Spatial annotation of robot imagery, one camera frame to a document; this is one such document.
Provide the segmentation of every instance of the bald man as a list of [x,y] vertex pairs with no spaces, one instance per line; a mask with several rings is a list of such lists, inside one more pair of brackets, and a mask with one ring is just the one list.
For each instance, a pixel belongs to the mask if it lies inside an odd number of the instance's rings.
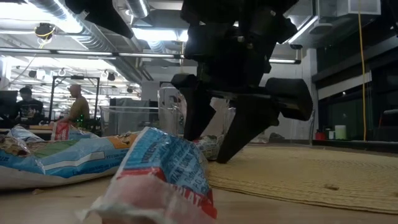
[[76,101],[72,104],[69,115],[62,118],[60,122],[75,122],[81,115],[83,115],[85,119],[89,119],[90,108],[88,107],[86,98],[81,95],[80,85],[72,85],[69,88],[69,92],[73,98],[76,98]]

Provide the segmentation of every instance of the man in black shirt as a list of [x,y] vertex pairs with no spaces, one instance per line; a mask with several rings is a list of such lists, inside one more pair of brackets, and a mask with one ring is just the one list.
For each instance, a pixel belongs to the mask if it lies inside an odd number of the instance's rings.
[[17,103],[16,113],[11,117],[18,123],[37,125],[42,120],[43,103],[32,98],[32,90],[28,87],[19,90],[22,101]]

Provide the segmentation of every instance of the bamboo mat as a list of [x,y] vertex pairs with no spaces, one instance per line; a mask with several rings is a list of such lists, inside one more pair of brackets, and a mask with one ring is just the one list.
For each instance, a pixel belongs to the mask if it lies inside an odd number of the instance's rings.
[[327,207],[398,214],[398,158],[306,147],[247,147],[209,164],[212,187]]

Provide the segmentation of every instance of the red object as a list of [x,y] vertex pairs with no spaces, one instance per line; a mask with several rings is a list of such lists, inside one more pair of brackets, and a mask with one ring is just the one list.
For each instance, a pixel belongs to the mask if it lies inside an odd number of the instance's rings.
[[315,140],[326,140],[326,135],[325,135],[325,133],[317,132],[317,133],[315,134]]

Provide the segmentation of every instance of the person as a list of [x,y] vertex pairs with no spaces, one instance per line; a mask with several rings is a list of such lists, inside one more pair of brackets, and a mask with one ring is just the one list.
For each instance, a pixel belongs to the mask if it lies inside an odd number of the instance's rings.
[[81,95],[81,86],[72,85],[68,90],[72,98],[76,98],[76,101],[72,104],[69,115],[62,118],[59,122],[75,122],[81,115],[83,115],[84,119],[89,119],[90,107],[86,98]]
[[24,87],[19,90],[22,100],[17,102],[15,113],[10,117],[17,123],[26,125],[38,125],[44,118],[43,103],[32,97],[32,90]]

